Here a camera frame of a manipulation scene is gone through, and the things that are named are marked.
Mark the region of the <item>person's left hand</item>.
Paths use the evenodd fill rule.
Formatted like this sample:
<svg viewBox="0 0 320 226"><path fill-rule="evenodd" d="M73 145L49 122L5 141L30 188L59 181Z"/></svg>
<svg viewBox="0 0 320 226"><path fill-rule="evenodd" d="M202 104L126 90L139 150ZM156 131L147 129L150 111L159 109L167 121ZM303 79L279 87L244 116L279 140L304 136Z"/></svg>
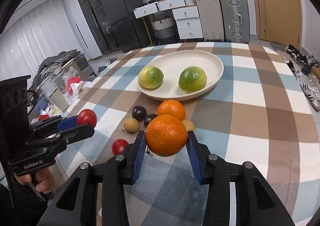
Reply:
<svg viewBox="0 0 320 226"><path fill-rule="evenodd" d="M30 174L21 177L15 176L17 181L22 185L30 184L33 177ZM50 193L55 185L54 177L48 167L35 173L34 179L37 181L36 191L39 193Z"/></svg>

